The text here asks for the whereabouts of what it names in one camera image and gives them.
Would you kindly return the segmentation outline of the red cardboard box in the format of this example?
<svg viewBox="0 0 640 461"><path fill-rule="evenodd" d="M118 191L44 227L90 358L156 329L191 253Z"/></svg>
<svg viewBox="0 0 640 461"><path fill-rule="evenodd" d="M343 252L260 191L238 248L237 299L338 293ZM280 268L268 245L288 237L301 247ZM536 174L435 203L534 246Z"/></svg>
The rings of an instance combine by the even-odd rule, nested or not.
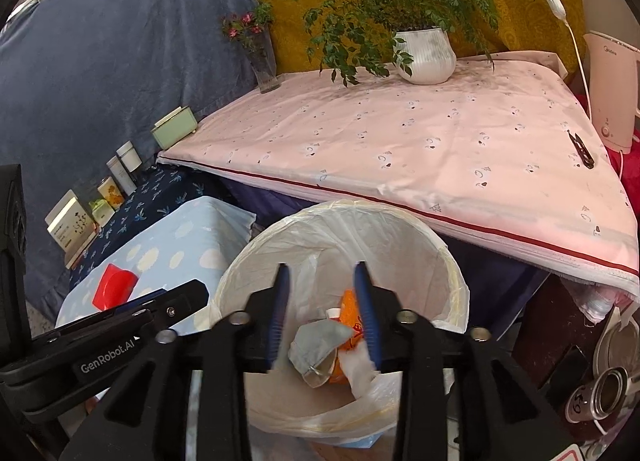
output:
<svg viewBox="0 0 640 461"><path fill-rule="evenodd" d="M138 276L130 270L108 264L100 279L92 305L99 311L126 303L137 285Z"/></svg>

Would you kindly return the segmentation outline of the white paper towel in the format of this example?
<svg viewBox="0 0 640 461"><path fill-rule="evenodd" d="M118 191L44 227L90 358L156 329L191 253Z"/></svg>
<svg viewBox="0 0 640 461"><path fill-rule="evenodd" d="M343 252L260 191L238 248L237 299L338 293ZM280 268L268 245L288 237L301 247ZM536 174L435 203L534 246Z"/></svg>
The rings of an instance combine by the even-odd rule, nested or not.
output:
<svg viewBox="0 0 640 461"><path fill-rule="evenodd" d="M366 396L378 375L378 370L369 356L366 341L359 341L354 348L348 351L339 351L338 360L354 398L359 399Z"/></svg>

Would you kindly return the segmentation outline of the grey wrapper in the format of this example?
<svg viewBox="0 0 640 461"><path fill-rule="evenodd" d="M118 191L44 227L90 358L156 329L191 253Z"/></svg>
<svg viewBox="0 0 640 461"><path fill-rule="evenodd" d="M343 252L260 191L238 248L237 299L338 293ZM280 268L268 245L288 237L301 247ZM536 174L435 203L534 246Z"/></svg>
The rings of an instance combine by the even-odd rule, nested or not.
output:
<svg viewBox="0 0 640 461"><path fill-rule="evenodd" d="M288 360L311 387L325 385L334 370L337 350L348 342L354 330L332 319L301 325L288 348Z"/></svg>

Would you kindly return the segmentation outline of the white-lined trash bin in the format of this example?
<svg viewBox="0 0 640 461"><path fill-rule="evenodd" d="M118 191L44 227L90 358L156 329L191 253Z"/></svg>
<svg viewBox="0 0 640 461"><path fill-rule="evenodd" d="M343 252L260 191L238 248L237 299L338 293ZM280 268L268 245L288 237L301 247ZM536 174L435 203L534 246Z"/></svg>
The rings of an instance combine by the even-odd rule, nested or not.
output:
<svg viewBox="0 0 640 461"><path fill-rule="evenodd" d="M396 293L435 327L462 333L470 291L445 242L409 212L368 201L318 204L271 225L222 276L213 321L239 311L288 266L291 292L277 361L245 378L250 424L328 444L362 441L397 420L400 377L366 356L354 271Z"/></svg>

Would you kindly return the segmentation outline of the silver metal can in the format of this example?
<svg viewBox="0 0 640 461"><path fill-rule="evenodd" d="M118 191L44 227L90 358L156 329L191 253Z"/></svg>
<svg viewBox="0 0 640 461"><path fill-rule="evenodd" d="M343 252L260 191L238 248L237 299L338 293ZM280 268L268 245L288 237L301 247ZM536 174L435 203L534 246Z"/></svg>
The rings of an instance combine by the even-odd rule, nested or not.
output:
<svg viewBox="0 0 640 461"><path fill-rule="evenodd" d="M628 391L629 372L624 367L605 370L575 389L565 405L565 418L573 424L604 420L620 407Z"/></svg>

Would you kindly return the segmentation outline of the white booklet box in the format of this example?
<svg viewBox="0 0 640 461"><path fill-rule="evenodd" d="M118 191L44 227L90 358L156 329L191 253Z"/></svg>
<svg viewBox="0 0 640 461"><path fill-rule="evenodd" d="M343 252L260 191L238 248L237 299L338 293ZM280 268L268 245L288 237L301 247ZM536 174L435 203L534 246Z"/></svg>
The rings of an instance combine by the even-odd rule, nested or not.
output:
<svg viewBox="0 0 640 461"><path fill-rule="evenodd" d="M49 235L64 252L65 267L72 269L96 238L96 222L72 189L65 192L44 221Z"/></svg>

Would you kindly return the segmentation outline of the green snack packet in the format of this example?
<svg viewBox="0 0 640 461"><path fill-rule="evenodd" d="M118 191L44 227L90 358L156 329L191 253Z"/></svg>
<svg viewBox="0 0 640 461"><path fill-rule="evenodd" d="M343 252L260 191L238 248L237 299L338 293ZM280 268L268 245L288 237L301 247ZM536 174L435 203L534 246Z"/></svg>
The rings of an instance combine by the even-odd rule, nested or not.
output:
<svg viewBox="0 0 640 461"><path fill-rule="evenodd" d="M100 228L106 226L115 215L115 210L104 198L96 199L89 202L91 215Z"/></svg>

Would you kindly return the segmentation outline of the orange snack bag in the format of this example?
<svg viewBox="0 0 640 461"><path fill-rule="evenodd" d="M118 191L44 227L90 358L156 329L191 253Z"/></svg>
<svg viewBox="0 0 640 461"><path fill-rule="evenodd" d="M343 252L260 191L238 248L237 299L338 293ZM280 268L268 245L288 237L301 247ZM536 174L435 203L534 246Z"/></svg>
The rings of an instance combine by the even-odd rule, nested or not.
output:
<svg viewBox="0 0 640 461"><path fill-rule="evenodd" d="M341 369L340 361L338 360L338 352L348 351L349 349L354 348L359 341L364 340L363 324L360 317L355 291L346 290L341 298L340 309L330 309L328 311L328 316L330 319L338 321L341 325L346 325L346 327L352 329L352 336L336 350L336 359L329 378L330 383L348 384L348 381Z"/></svg>

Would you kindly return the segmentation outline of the light blue polka-dot tablecloth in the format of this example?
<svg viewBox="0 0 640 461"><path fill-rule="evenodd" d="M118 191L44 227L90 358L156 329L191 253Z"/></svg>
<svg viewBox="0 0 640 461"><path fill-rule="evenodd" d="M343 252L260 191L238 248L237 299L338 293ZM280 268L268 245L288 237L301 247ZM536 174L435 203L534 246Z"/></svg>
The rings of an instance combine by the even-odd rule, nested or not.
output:
<svg viewBox="0 0 640 461"><path fill-rule="evenodd" d="M213 297L224 272L250 242L255 221L254 213L212 197L184 203L90 270L64 299L55 325L96 312L92 299L111 264L137 275L131 299L192 279L203 282Z"/></svg>

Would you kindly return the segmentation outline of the navy floral cloth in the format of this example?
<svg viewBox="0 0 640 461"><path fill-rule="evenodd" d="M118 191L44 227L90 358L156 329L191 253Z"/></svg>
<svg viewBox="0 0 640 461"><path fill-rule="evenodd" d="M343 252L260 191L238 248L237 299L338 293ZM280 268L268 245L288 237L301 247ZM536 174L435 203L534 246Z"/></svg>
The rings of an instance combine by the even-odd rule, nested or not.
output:
<svg viewBox="0 0 640 461"><path fill-rule="evenodd" d="M209 196L239 205L230 189L213 174L183 166L153 166L137 190L115 212L82 253L70 272L70 290L83 281L108 255L142 233L186 201Z"/></svg>

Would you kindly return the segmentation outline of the tall white pink bottle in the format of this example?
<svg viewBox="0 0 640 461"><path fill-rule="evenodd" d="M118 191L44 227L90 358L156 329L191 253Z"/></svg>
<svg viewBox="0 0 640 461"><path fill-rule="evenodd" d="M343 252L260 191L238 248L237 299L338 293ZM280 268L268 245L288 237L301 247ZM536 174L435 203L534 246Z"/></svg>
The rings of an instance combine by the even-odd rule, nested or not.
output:
<svg viewBox="0 0 640 461"><path fill-rule="evenodd" d="M122 165L119 158L114 156L106 162L106 166L111 171L119 187L125 192L127 196L131 196L137 189L136 184L129 176L125 166Z"/></svg>

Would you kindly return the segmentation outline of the white cylindrical jar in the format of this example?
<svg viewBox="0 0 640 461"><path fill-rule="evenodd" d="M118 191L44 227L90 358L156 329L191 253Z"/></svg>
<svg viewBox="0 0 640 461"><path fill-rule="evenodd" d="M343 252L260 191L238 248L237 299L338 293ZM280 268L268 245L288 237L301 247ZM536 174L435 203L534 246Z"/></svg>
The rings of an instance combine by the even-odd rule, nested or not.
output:
<svg viewBox="0 0 640 461"><path fill-rule="evenodd" d="M134 171L137 171L137 169L142 166L142 160L130 140L117 148L116 154L129 173L134 173Z"/></svg>

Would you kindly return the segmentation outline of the pink bedsheet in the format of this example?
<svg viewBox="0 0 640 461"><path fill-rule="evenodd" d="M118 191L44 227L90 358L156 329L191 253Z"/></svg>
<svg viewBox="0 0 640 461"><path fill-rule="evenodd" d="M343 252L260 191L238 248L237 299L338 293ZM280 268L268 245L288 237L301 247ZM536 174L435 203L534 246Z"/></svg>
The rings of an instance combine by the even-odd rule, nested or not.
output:
<svg viewBox="0 0 640 461"><path fill-rule="evenodd" d="M299 199L383 202L437 233L637 297L634 211L555 65L544 52L462 59L439 85L289 73L158 158Z"/></svg>

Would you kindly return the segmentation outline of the black clip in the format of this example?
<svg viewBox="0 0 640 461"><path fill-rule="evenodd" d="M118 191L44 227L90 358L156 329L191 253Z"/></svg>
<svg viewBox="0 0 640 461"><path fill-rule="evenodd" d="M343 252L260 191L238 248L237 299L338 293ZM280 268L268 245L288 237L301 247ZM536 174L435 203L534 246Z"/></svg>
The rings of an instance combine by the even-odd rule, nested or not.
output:
<svg viewBox="0 0 640 461"><path fill-rule="evenodd" d="M582 160L582 164L588 170L592 170L594 168L594 159L593 159L593 156L590 154L588 148L582 141L582 139L579 137L577 133L572 133L568 131L567 134L568 134L568 137L570 137L570 141L574 145L580 160Z"/></svg>

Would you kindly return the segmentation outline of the mint green tissue box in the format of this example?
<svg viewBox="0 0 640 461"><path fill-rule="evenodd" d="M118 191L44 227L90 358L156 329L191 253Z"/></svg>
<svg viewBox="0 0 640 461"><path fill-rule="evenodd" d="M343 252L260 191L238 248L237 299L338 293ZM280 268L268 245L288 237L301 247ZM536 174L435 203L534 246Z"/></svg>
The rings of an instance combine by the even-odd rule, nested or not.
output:
<svg viewBox="0 0 640 461"><path fill-rule="evenodd" d="M158 120L152 127L152 136L160 149L167 150L198 129L198 121L190 107L180 106Z"/></svg>

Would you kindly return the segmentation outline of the blue-grey backdrop cloth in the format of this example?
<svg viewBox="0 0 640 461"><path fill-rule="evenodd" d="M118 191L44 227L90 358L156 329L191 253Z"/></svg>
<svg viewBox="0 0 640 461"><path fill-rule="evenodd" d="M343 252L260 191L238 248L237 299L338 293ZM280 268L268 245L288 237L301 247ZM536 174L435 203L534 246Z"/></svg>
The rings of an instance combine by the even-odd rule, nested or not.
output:
<svg viewBox="0 0 640 461"><path fill-rule="evenodd" d="M28 302L54 318L70 285L44 219L65 192L96 195L124 143L179 106L205 117L251 91L221 19L254 0L42 0L1 35L1 160L22 168Z"/></svg>

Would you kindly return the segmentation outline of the white ceramic plant pot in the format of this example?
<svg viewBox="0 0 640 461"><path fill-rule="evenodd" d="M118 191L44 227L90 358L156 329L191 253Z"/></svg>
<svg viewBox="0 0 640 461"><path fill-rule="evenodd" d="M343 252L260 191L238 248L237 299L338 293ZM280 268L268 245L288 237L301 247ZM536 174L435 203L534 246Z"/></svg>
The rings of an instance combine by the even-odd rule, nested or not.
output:
<svg viewBox="0 0 640 461"><path fill-rule="evenodd" d="M439 27L397 32L394 51L398 73L413 84L444 83L456 70L457 56Z"/></svg>

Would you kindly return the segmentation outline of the white electric kettle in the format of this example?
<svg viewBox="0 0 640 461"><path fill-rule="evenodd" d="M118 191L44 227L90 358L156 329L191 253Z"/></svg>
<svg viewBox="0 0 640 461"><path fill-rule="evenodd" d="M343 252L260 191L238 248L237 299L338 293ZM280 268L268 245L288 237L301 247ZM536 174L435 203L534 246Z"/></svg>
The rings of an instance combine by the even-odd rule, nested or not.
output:
<svg viewBox="0 0 640 461"><path fill-rule="evenodd" d="M584 35L591 120L605 147L629 154L639 117L639 50L601 32Z"/></svg>

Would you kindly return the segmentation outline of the glass vase with pink flowers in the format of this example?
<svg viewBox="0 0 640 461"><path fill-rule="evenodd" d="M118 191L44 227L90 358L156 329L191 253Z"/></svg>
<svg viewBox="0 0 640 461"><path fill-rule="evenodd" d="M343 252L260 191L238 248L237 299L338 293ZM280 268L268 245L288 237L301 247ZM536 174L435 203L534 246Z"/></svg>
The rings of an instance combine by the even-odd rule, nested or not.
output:
<svg viewBox="0 0 640 461"><path fill-rule="evenodd" d="M241 45L262 94L280 86L269 34L272 21L272 6L262 1L257 3L254 10L242 15L231 14L221 21L222 33L230 41Z"/></svg>

